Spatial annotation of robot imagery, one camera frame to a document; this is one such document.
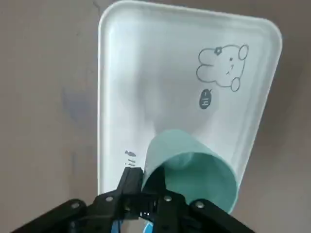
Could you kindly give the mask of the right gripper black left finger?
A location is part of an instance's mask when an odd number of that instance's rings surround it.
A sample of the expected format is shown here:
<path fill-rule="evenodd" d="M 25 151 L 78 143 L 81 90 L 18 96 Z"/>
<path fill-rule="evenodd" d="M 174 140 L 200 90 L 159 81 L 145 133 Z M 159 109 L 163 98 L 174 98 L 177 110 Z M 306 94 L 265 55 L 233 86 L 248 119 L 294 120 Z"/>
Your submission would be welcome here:
<path fill-rule="evenodd" d="M 119 233 L 130 213 L 128 196 L 141 193 L 143 171 L 126 167 L 117 188 L 98 195 L 92 204 L 70 199 L 13 230 L 14 233 Z"/>

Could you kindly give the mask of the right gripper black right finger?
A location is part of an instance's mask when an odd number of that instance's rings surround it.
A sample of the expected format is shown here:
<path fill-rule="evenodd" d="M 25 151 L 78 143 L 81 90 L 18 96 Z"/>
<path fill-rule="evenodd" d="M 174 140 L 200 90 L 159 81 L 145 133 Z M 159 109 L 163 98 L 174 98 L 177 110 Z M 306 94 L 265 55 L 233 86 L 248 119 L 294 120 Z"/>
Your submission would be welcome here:
<path fill-rule="evenodd" d="M 165 184 L 165 170 L 157 168 L 148 178 L 143 193 L 155 200 L 143 211 L 143 219 L 152 229 L 145 233 L 251 233 L 253 230 L 235 219 L 211 201 L 196 199 L 186 203 L 181 194 L 169 191 Z"/>

